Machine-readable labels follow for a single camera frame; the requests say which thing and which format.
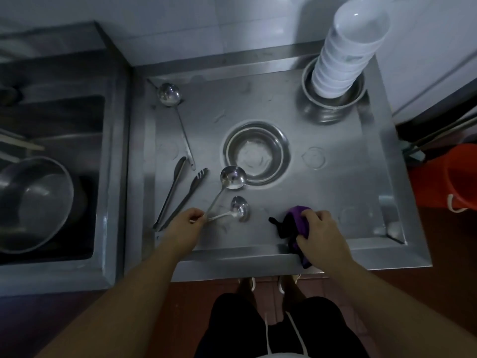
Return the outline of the person's right hand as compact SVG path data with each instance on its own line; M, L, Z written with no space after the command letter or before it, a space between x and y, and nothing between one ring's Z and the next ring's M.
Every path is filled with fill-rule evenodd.
M349 246L329 211L309 209L301 215L307 218L311 231L311 248L302 252L314 267L333 276L353 262Z

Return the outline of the purple and black cleaning cloth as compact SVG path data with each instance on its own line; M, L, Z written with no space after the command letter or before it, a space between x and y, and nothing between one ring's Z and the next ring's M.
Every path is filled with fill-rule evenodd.
M306 206L295 206L287 211L282 222L279 222L274 217L268 218L268 221L277 228L278 236L286 240L289 252L299 256L303 269L310 268L312 264L299 247L297 236L301 235L305 239L309 236L310 228L308 220L301 215L304 210L309 209L310 208Z

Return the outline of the small steel ladle white handle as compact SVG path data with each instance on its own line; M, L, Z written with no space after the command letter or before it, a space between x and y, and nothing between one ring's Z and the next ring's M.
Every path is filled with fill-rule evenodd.
M213 222L224 217L232 217L238 219L239 222L246 222L250 217L250 207L245 198L242 196L235 196L231 200L230 209L228 211L207 216L206 223Z

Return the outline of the person's right forearm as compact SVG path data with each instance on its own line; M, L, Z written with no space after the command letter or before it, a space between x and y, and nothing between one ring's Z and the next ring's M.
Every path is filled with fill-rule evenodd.
M347 295L390 358L477 358L477 337L352 258L308 258Z

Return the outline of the person's left forearm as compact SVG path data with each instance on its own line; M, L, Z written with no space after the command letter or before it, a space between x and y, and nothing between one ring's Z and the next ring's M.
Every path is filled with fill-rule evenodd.
M197 236L165 237L146 260L77 316L35 358L143 357L176 266L197 241Z

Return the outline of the person's leg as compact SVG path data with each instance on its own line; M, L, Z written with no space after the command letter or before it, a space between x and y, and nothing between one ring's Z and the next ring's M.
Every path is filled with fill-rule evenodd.
M249 301L255 308L257 307L257 301L254 296L254 290L256 288L256 280L254 277L247 277L239 279L239 285L236 290L236 294L242 296Z
M297 285L300 277L301 275L282 275L278 278L278 290L283 295L283 311L290 311L291 308L306 299Z

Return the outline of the person's left leg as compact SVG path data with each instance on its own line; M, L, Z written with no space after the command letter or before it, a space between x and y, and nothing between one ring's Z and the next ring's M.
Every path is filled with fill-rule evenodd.
M236 294L242 296L249 301L255 308L257 307L257 301L254 296L254 290L256 288L256 280L254 277L247 277L239 279L239 285L236 290Z

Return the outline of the shallow steel bowl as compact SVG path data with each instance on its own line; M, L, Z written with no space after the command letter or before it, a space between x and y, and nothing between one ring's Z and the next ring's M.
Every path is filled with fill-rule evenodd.
M234 127L221 146L223 164L242 168L249 186L280 180L291 162L289 139L275 125L248 121Z

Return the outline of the black shorts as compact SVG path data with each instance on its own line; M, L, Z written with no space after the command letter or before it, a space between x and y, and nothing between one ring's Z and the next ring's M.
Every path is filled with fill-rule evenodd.
M291 311L309 358L369 358L357 335L347 326L341 310L324 297L306 298ZM272 356L304 358L301 344L284 313L269 325ZM238 294L215 301L207 330L194 358L259 358L267 355L264 319Z

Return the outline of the deep steel bowl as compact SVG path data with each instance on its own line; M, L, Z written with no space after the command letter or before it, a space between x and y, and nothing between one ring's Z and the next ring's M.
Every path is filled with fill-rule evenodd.
M335 124L344 120L366 94L366 79L361 73L344 95L326 99L313 89L312 73L318 56L311 59L301 75L301 85L295 92L295 106L301 115L315 124Z

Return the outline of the large steel basin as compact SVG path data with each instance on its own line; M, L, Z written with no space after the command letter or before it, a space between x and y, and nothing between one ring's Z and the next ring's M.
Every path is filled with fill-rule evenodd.
M77 222L86 207L76 176L60 162L35 156L0 172L0 253L32 252Z

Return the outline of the red plastic bucket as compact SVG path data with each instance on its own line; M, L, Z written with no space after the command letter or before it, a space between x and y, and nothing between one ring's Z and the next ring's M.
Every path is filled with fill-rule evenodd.
M477 144L459 144L411 168L409 179L418 207L477 211Z

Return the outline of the mop poles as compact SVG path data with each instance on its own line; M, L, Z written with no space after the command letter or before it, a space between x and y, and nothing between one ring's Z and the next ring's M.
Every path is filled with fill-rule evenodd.
M460 120L457 120L450 125L442 128L436 132L429 134L428 136L419 139L418 141L411 143L407 148L402 150L402 155L404 157L408 157L413 153L416 153L423 149L423 147L439 140L448 135L451 135L456 132L460 132L462 130L468 129L469 127L473 127L477 125L477 113L463 117Z

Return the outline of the stack of white bowls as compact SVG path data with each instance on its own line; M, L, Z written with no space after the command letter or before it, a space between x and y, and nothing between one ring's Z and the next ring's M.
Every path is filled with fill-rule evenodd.
M391 28L384 0L349 0L334 14L312 72L323 98L343 96L382 46Z

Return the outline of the white drawstring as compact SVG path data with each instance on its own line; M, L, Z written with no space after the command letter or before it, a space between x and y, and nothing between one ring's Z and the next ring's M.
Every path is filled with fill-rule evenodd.
M296 334L296 336L297 336L297 338L298 338L298 340L299 340L299 342L300 342L300 344L301 344L302 353L303 353L302 355L303 355L304 357L306 357L306 358L309 358L307 347L306 347L306 345L305 345L305 343L304 343L304 341L303 341L303 339L302 339L302 337L301 337L301 334L300 334L300 332L299 332L299 330L298 330L298 328L297 328L297 326L296 326L296 324L295 324L295 321L294 321L294 319L293 319L291 313L289 313L288 311L286 311L285 313L286 313L286 315L288 316L289 321L290 321L290 323L291 323L291 325L292 325L292 327L293 327L293 329L294 329L294 331L295 331L295 334Z
M265 315L264 315L264 324L265 324L267 355L271 355L272 352L271 352L270 340L269 340L269 325L268 325L268 313L267 312L265 312Z

